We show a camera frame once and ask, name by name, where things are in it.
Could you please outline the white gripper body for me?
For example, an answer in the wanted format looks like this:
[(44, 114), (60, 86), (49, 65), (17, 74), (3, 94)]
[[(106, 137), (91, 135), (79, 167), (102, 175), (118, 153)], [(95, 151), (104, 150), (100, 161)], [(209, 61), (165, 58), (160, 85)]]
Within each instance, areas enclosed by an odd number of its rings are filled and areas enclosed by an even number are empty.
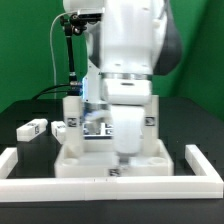
[(141, 149), (144, 108), (112, 105), (111, 117), (115, 151), (122, 156), (137, 154)]

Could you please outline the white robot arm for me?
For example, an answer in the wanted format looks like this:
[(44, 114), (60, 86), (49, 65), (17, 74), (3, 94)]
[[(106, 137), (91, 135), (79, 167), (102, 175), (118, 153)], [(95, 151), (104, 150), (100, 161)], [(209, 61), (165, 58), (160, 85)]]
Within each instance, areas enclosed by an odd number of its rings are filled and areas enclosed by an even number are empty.
[(109, 105), (114, 150), (132, 156), (151, 101), (154, 74), (166, 75), (179, 63), (181, 43), (169, 0), (63, 0), (79, 20), (99, 14), (101, 97)]

